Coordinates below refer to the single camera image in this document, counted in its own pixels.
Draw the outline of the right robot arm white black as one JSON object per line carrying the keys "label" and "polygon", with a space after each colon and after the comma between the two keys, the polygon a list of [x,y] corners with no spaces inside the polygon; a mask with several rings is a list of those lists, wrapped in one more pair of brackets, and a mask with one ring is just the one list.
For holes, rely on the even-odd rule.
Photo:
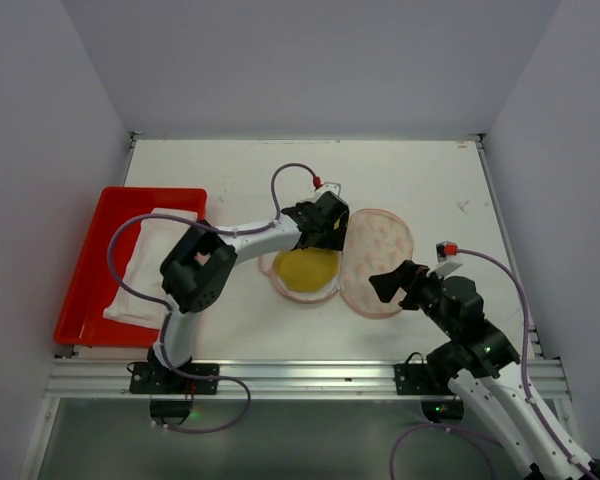
{"label": "right robot arm white black", "polygon": [[405,310],[420,310],[448,342],[424,365],[428,377],[447,387],[484,423],[524,479],[600,479],[600,459],[589,455],[552,413],[528,374],[525,356],[484,313],[473,280],[404,261],[370,277],[383,303],[398,291]]}

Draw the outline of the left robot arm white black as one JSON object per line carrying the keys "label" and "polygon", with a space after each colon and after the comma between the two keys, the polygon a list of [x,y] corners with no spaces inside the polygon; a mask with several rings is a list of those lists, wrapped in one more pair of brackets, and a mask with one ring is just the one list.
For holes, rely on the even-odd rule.
{"label": "left robot arm white black", "polygon": [[220,298],[234,267],[281,251],[341,251],[349,215],[348,204],[326,191],[263,226],[190,226],[160,266],[167,315],[153,346],[156,361],[174,370],[191,360],[198,316]]}

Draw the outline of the white bra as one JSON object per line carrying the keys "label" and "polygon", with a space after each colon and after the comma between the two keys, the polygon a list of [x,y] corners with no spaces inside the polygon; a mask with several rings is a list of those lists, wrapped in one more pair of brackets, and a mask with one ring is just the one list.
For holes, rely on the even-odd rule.
{"label": "white bra", "polygon": [[[165,300],[160,265],[188,226],[155,218],[142,220],[139,226],[134,249],[125,265],[123,282],[140,293]],[[164,305],[143,300],[119,287],[111,304],[103,310],[103,317],[118,323],[159,330],[166,313]]]}

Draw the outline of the yellow bra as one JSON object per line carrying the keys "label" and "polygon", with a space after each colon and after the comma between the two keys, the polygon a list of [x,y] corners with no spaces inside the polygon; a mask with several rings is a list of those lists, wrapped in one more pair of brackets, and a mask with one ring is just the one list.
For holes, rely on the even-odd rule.
{"label": "yellow bra", "polygon": [[281,252],[275,257],[273,267],[288,290],[315,293],[335,278],[339,269],[339,254],[318,248]]}

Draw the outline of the floral mesh laundry bag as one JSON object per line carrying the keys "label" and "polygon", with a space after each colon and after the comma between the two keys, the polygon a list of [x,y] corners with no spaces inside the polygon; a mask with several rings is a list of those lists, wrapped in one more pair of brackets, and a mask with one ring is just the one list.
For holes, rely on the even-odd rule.
{"label": "floral mesh laundry bag", "polygon": [[321,304],[339,296],[362,317],[386,319],[399,313],[398,298],[394,297],[390,303],[380,302],[369,277],[390,272],[402,261],[410,260],[413,238],[407,224],[389,211],[356,211],[349,218],[344,249],[337,252],[338,273],[327,286],[315,293],[293,292],[284,286],[273,267],[279,253],[259,257],[257,266],[281,296],[300,304]]}

